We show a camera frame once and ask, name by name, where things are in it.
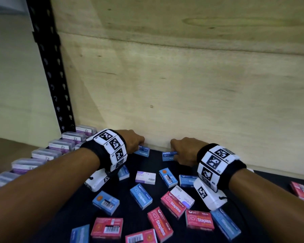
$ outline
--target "black metal upright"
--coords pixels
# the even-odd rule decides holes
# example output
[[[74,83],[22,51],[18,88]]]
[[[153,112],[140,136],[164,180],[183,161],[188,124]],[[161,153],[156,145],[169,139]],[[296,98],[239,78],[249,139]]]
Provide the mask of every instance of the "black metal upright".
[[[56,31],[51,2],[50,0],[26,1],[33,25],[34,40],[40,50],[61,133],[75,131],[70,95],[60,51],[61,41]]]

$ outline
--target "barcode label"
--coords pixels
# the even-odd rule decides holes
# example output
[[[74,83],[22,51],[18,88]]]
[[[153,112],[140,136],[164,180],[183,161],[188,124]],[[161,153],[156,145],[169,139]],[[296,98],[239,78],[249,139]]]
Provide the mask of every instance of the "barcode label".
[[[134,235],[131,237],[127,238],[127,243],[137,243],[137,242],[142,242],[143,239],[143,234],[139,234],[139,235]]]
[[[171,180],[171,178],[168,175],[165,175],[164,177],[166,178],[168,183],[173,183],[173,181]]]
[[[119,234],[119,226],[105,226],[104,234]]]
[[[304,185],[299,184],[300,185],[300,189],[304,192]]]
[[[110,203],[109,201],[107,200],[104,200],[101,205],[103,205],[104,207],[106,207],[107,209],[112,209],[114,207],[114,204],[113,203]]]

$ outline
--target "wrist-mounted device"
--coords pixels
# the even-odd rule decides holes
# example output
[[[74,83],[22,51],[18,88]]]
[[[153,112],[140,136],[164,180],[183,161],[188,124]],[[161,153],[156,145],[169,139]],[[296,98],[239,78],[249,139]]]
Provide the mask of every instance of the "wrist-mounted device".
[[[216,143],[201,148],[197,162],[199,178],[214,192],[227,189],[235,172],[247,167],[238,155]]]
[[[105,168],[109,177],[116,175],[127,159],[124,138],[111,129],[101,130],[89,137],[81,148],[87,148],[98,156],[99,169]]]

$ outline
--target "black tabletop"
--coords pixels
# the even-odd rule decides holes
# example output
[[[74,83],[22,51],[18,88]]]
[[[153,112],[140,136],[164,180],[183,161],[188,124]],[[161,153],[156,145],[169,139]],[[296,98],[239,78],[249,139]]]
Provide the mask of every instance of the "black tabletop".
[[[125,163],[130,172],[130,178],[119,181],[118,177],[110,179],[102,190],[120,200],[120,205],[112,215],[124,219],[122,230],[122,239],[113,242],[124,242],[125,236],[152,228],[147,218],[147,213],[156,207],[160,207],[174,234],[166,242],[228,242],[226,237],[215,225],[213,232],[193,230],[186,228],[185,216],[177,220],[160,202],[161,197],[171,189],[168,189],[158,174],[159,170],[168,167],[173,175],[178,178],[182,175],[197,175],[196,167],[189,168],[179,165],[175,161],[163,162],[161,152],[150,151],[149,158],[139,155],[130,155]],[[157,174],[155,185],[143,184],[142,186],[153,198],[153,203],[146,209],[141,210],[134,198],[130,195],[130,189],[134,187],[137,171],[153,172]],[[304,180],[290,177],[273,175],[265,172],[256,171],[258,175],[270,180],[278,186],[289,191],[290,181],[296,181],[304,184]],[[199,197],[194,188],[183,188],[194,200],[195,204],[192,210],[208,212],[209,210]],[[271,242],[263,227],[255,219],[252,213],[230,192],[224,191],[238,205],[242,211],[251,232],[246,228],[241,214],[238,212],[232,202],[228,201],[222,206],[223,210],[231,217],[235,224],[241,229],[242,233],[233,240],[235,242]],[[32,237],[29,242],[69,242],[71,230],[73,228],[90,224],[92,230],[96,217],[108,217],[102,210],[92,204],[92,200],[98,192],[91,192],[82,185],[69,201],[61,208],[57,215],[44,228]],[[110,240],[92,239],[90,242],[111,242]]]

